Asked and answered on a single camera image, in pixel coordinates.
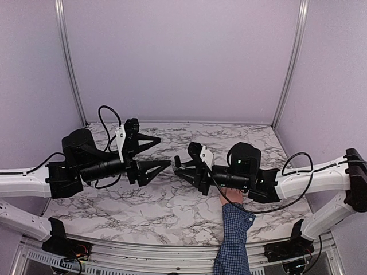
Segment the person's hand with long nails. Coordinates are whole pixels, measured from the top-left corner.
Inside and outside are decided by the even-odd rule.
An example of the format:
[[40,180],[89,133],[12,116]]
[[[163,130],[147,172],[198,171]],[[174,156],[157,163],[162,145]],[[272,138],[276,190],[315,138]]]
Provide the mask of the person's hand with long nails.
[[232,203],[239,203],[242,205],[244,202],[244,194],[238,189],[223,187],[221,188],[221,192],[222,194],[220,195],[220,202],[222,206],[229,203],[226,198],[228,198]]

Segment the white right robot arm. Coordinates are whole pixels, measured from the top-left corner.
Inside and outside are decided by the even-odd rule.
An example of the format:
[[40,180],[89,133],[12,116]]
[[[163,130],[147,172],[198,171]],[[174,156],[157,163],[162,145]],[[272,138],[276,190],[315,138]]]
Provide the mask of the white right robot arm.
[[302,168],[283,167],[264,170],[260,167],[261,151],[239,142],[227,154],[227,165],[214,163],[207,146],[191,142],[190,160],[174,158],[174,173],[207,195],[211,186],[234,188],[245,192],[257,203],[278,203],[293,198],[288,207],[305,196],[334,194],[314,214],[294,225],[292,238],[284,244],[284,252],[297,256],[306,248],[306,241],[319,235],[355,213],[366,212],[366,160],[355,148],[335,160]]

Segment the blue checkered sleeve forearm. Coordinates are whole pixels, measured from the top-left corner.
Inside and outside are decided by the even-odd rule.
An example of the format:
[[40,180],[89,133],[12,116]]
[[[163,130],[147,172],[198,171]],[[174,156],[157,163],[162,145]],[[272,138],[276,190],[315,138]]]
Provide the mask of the blue checkered sleeve forearm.
[[256,216],[244,211],[239,203],[222,207],[224,238],[214,261],[213,274],[250,274],[247,255],[247,231]]

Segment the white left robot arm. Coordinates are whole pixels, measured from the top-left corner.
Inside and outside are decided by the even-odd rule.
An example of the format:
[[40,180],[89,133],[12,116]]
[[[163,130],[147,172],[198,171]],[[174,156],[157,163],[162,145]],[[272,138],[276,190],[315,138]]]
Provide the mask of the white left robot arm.
[[70,198],[84,190],[83,185],[126,174],[130,184],[140,187],[150,183],[168,168],[168,160],[137,161],[137,154],[156,146],[161,138],[139,132],[139,121],[128,119],[115,131],[118,149],[114,152],[97,148],[89,129],[73,131],[62,139],[64,160],[27,170],[1,171],[1,223],[41,242],[49,241],[61,255],[72,251],[64,224],[55,218],[34,216],[7,204],[9,197]]

